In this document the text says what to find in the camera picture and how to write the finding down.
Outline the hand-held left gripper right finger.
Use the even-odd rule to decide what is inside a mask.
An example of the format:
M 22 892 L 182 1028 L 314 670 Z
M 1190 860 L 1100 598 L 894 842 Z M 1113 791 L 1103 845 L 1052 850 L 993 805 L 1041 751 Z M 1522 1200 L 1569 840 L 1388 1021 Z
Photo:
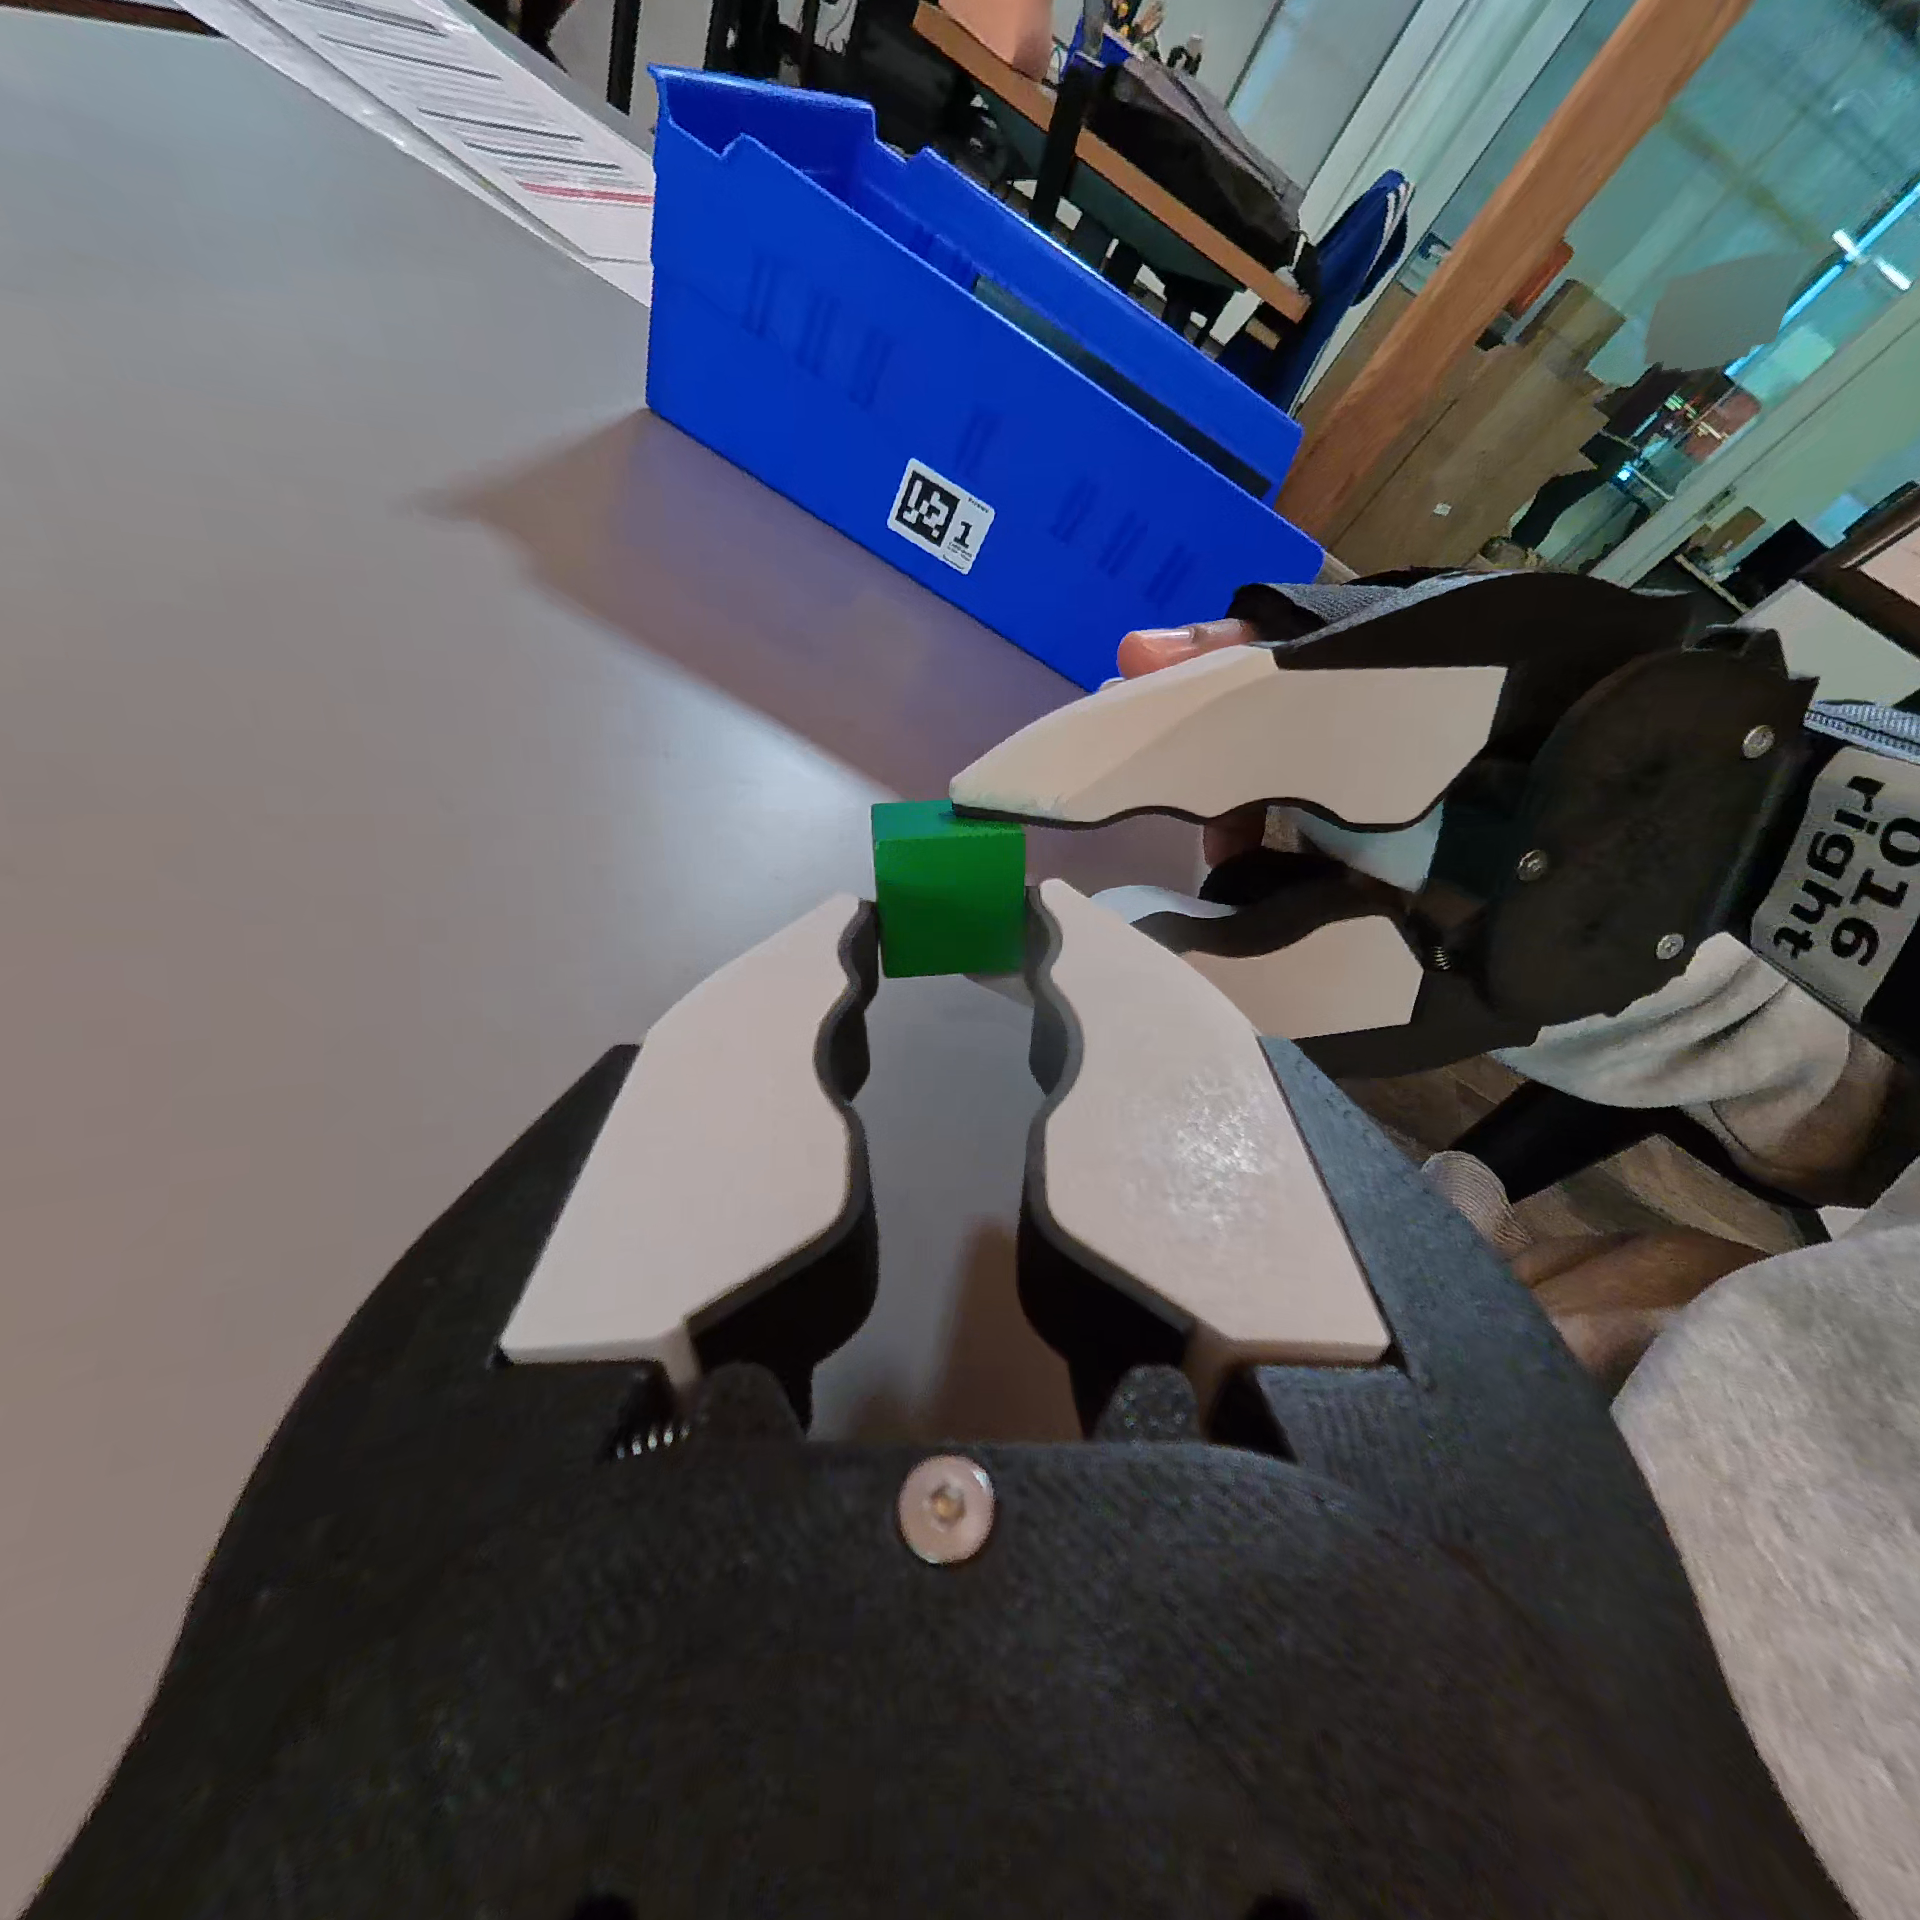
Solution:
M 1029 905 L 1041 1254 L 1189 1376 L 1381 1362 L 1383 1311 L 1250 1020 L 1066 881 Z

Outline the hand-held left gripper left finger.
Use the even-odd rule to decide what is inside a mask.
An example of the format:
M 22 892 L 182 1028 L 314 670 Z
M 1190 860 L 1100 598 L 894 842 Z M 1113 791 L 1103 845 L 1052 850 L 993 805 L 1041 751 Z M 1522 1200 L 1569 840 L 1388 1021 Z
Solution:
M 641 1037 L 498 1348 L 649 1360 L 692 1384 L 733 1354 L 808 1388 L 878 1285 L 852 1097 L 878 986 L 873 905 L 829 895 Z

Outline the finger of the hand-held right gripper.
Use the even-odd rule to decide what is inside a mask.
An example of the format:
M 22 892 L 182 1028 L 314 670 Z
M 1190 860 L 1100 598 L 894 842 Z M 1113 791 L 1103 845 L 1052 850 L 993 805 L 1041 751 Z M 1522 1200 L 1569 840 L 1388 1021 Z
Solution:
M 1151 884 L 1110 886 L 1092 900 L 1176 952 L 1264 1037 L 1326 1039 L 1404 1025 L 1423 984 L 1416 951 L 1384 913 L 1332 919 L 1238 952 L 1224 942 L 1230 932 L 1254 932 L 1253 906 Z
M 1066 826 L 1277 802 L 1399 830 L 1485 746 L 1501 687 L 1500 664 L 1302 670 L 1228 647 L 1044 712 L 958 772 L 948 800 Z

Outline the green wooden cube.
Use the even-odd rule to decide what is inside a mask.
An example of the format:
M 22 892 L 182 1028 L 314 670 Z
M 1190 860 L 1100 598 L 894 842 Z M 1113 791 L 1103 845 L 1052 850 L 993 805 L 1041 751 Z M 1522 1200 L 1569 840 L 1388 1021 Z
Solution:
M 871 807 L 879 970 L 1015 975 L 1024 967 L 1024 830 L 946 800 Z

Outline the grey desk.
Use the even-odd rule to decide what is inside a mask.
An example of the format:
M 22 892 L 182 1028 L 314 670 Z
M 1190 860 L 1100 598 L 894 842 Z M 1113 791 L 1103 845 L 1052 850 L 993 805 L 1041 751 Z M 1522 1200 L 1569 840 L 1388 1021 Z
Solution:
M 281 1414 L 613 1045 L 1073 690 L 205 36 L 4 12 L 4 1914 Z

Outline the person's right hand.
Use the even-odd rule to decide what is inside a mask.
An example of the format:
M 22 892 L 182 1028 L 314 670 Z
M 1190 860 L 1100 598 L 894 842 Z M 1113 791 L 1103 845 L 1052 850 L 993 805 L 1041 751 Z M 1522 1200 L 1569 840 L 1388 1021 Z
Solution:
M 1228 658 L 1236 662 L 1236 690 L 1254 686 L 1260 666 L 1269 681 L 1274 677 L 1270 648 L 1260 644 L 1260 633 L 1234 615 L 1196 618 L 1182 626 L 1129 630 L 1119 640 L 1117 672 L 1124 681 L 1137 681 L 1156 672 L 1186 664 L 1200 658 Z M 1236 856 L 1256 853 L 1264 845 L 1265 817 L 1273 800 L 1264 791 L 1247 791 L 1238 805 L 1208 817 L 1201 826 L 1200 877 Z

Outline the blue jacket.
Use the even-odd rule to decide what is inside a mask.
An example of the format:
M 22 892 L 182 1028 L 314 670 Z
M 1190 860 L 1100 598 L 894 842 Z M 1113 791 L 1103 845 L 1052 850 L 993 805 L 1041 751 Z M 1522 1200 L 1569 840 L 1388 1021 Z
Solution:
M 1273 304 L 1260 304 L 1216 360 L 1265 401 L 1292 413 L 1352 304 L 1368 297 L 1401 263 L 1410 199 L 1412 181 L 1399 168 L 1384 168 L 1316 244 L 1304 314 L 1288 320 Z

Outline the wooden beam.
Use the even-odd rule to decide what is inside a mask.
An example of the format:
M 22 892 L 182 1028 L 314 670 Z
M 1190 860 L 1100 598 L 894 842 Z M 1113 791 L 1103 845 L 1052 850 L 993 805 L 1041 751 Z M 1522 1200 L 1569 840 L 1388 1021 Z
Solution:
M 1664 117 L 1745 1 L 1636 1 L 1457 244 L 1302 446 L 1280 513 L 1326 543 L 1429 394 L 1473 346 L 1620 160 Z

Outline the blue plastic bin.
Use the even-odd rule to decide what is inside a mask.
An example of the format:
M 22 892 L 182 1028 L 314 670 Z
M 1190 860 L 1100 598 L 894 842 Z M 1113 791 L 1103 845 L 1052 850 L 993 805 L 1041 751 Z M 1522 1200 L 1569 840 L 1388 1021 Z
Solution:
M 660 418 L 1080 687 L 1316 583 L 1302 430 L 1230 369 L 868 103 L 650 76 Z

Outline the dark bag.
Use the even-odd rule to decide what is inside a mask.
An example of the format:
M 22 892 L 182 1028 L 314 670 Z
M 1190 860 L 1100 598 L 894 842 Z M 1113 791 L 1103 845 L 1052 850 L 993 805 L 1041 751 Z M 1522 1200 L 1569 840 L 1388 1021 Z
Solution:
M 1127 57 L 1092 110 L 1092 133 L 1270 272 L 1310 247 L 1300 185 L 1183 71 Z

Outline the wooden table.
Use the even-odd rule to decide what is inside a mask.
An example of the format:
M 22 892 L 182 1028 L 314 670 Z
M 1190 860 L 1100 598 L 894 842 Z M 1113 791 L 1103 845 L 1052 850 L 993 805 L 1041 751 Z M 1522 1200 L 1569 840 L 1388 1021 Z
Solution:
M 1113 204 L 1136 209 L 1136 221 L 1151 221 L 1178 237 L 1178 249 L 1207 261 L 1207 272 L 1234 293 L 1247 293 L 1273 306 L 1288 322 L 1302 322 L 1310 297 L 1292 272 L 1277 272 L 1210 226 L 1196 208 L 1178 201 L 1105 140 L 1088 128 L 1088 112 L 1110 71 L 1073 54 L 1065 73 L 1047 81 L 1040 65 L 1007 60 L 1026 53 L 1033 31 L 1015 34 L 1015 4 L 962 4 L 960 12 L 919 4 L 913 31 L 943 60 L 970 76 L 970 81 L 1004 103 L 1041 134 L 1041 157 L 1031 199 L 1038 226 L 1052 226 L 1061 201 L 1088 209 L 1080 176 L 1100 178 Z

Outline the printed paper sheet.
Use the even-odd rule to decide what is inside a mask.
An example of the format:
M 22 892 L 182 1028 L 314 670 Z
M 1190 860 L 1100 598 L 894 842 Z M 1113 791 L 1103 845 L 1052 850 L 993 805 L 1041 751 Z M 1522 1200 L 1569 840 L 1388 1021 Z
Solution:
M 631 125 L 466 4 L 180 1 L 272 71 L 649 304 L 656 168 Z

